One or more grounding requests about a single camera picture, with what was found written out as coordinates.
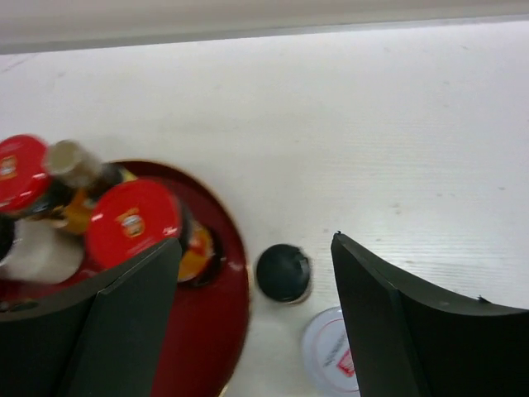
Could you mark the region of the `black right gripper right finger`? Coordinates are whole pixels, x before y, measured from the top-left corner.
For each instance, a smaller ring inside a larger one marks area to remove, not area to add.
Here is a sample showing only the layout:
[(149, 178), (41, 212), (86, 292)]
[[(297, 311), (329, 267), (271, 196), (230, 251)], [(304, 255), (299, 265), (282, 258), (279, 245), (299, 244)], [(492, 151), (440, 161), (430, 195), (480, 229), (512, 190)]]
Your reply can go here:
[(363, 396), (525, 396), (528, 312), (401, 270), (338, 232), (331, 256)]

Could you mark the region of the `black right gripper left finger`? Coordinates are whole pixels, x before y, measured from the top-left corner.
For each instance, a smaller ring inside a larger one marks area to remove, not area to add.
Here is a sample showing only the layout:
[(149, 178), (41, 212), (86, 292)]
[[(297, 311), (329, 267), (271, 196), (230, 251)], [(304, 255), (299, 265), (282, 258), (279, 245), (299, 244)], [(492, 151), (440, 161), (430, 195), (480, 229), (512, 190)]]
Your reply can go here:
[(177, 289), (173, 238), (1, 315), (3, 396), (148, 396)]

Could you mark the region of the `white lid seasoning jar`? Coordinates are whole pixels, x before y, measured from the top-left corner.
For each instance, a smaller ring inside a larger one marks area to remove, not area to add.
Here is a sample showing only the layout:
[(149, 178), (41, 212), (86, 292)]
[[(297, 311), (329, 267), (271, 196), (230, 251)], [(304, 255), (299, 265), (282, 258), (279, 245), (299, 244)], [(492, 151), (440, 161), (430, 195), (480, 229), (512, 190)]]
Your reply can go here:
[(340, 307), (322, 311), (307, 324), (301, 349), (305, 371), (324, 396), (360, 396)]

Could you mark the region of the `clear salt shaker black top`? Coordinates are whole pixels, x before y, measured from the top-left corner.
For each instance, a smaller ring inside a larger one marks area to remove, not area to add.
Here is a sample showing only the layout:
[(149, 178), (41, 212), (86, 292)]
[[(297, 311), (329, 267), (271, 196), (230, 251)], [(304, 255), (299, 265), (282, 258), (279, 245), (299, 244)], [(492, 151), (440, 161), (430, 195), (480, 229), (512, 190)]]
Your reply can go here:
[(56, 285), (78, 271), (83, 257), (77, 237), (45, 222), (1, 216), (2, 280)]

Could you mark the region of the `black cap pepper bottle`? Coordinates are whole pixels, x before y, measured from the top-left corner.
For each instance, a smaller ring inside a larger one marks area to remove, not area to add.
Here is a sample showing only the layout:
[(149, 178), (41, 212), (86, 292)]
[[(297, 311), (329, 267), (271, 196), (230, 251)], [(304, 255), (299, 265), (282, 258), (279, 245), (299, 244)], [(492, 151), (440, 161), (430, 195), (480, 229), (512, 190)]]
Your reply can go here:
[(312, 292), (312, 264), (298, 246), (275, 244), (265, 249), (255, 264), (260, 292), (277, 304), (300, 304)]

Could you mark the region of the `yellow label oil bottle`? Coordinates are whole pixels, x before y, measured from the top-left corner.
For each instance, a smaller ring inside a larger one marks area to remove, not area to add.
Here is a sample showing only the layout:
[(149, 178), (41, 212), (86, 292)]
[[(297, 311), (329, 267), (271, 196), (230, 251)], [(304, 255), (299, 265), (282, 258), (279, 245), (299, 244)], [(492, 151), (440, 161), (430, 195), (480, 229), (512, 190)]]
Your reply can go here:
[(114, 186), (136, 179), (127, 168), (102, 161), (79, 142), (62, 140), (48, 147), (43, 160), (48, 175), (67, 186), (73, 197), (52, 224), (74, 235), (86, 232), (97, 201)]

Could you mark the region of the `red lid sauce jar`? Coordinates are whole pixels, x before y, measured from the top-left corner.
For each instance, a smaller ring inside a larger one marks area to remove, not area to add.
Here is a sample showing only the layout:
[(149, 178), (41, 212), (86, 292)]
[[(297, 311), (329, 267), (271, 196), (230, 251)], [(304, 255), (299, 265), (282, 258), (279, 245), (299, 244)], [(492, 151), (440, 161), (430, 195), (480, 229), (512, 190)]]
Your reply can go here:
[(43, 166), (47, 148), (38, 136), (26, 134), (1, 142), (1, 213), (24, 218), (46, 195), (52, 183)]

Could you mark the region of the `red round tray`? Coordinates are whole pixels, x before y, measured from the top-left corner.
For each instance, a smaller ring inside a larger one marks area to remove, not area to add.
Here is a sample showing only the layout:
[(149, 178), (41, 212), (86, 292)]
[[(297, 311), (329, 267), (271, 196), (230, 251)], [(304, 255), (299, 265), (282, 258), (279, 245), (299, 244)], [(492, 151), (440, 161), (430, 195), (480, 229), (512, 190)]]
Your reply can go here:
[[(127, 160), (132, 173), (169, 185), (209, 227), (222, 249), (222, 267), (205, 285), (178, 284), (148, 396), (218, 396), (239, 361), (250, 320), (250, 277), (241, 235), (220, 201), (200, 182), (171, 165)], [(94, 277), (91, 259), (58, 285), (3, 281), (1, 315)]]

